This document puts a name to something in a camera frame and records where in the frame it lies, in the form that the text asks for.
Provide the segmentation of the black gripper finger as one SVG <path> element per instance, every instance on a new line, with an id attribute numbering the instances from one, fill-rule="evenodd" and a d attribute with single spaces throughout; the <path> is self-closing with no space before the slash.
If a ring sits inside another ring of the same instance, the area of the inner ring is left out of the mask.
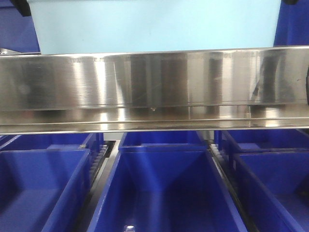
<path id="1" fill-rule="evenodd" d="M 31 16 L 30 6 L 27 0 L 13 0 L 13 5 L 22 16 Z"/>

